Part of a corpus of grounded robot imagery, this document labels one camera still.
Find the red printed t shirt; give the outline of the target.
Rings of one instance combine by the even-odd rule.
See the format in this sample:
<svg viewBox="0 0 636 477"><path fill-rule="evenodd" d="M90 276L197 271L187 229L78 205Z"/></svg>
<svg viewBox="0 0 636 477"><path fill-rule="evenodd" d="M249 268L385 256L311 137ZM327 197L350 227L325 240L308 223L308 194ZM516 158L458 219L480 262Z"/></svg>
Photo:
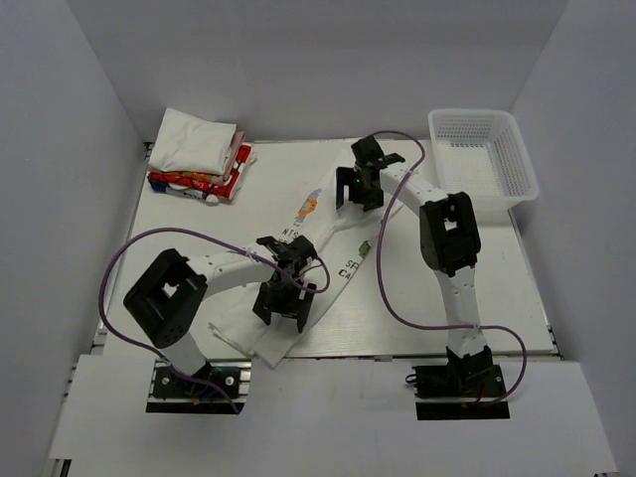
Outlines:
<svg viewBox="0 0 636 477"><path fill-rule="evenodd" d="M229 203L240 189L248 166L255 158L253 146L244 143L233 159L227 176L194 172L153 172L147 175L151 189L157 193L192 198L208 205Z"/></svg>

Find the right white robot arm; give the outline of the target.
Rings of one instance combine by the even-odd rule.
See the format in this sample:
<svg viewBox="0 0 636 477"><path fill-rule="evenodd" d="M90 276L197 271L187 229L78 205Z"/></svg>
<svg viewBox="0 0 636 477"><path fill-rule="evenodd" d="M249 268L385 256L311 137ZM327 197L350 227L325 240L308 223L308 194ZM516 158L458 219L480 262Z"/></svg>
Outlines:
<svg viewBox="0 0 636 477"><path fill-rule="evenodd" d="M349 201L369 212L389 196L416 215L420 253L435 274L446 313L449 367L464 379L486 373L493 360L480 329L475 266L481 240L470 197L435 187L405 168L403 157L385 153L372 135L351 149L355 165L336 170L336 207Z"/></svg>

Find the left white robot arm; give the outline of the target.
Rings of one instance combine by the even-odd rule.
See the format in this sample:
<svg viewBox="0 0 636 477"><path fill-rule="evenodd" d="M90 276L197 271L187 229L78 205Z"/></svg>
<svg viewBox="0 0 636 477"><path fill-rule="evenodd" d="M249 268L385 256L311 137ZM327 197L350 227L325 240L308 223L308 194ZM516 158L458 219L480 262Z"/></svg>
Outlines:
<svg viewBox="0 0 636 477"><path fill-rule="evenodd" d="M210 366L190 327L208 297L236 287L259 285L252 312L266 325L274 314L292 319L301 332L307 324L317 285L301 273L318 258L312 242L273 237L256 240L271 259L245 252L188 258L176 249L162 251L123 299L123 305L154 348L181 374L201 379Z"/></svg>

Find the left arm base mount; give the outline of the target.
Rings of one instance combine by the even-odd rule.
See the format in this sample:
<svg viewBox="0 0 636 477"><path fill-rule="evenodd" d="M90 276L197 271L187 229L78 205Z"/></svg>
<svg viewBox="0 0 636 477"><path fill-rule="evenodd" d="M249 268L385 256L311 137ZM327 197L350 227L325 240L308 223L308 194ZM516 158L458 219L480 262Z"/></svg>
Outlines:
<svg viewBox="0 0 636 477"><path fill-rule="evenodd" d="M237 415L246 403L251 361L211 361L206 376L228 397L206 384L175 375L165 363L156 362L145 410L149 413Z"/></svg>

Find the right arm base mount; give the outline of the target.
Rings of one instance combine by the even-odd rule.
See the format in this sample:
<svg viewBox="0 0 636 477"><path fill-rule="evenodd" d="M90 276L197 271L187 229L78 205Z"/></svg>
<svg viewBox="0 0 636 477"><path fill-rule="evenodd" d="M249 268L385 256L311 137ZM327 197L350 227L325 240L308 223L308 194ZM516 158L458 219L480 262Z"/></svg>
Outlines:
<svg viewBox="0 0 636 477"><path fill-rule="evenodd" d="M486 347L462 358L447 353L444 365L414 366L405 384L415 395L420 421L502 420L510 417L501 367Z"/></svg>

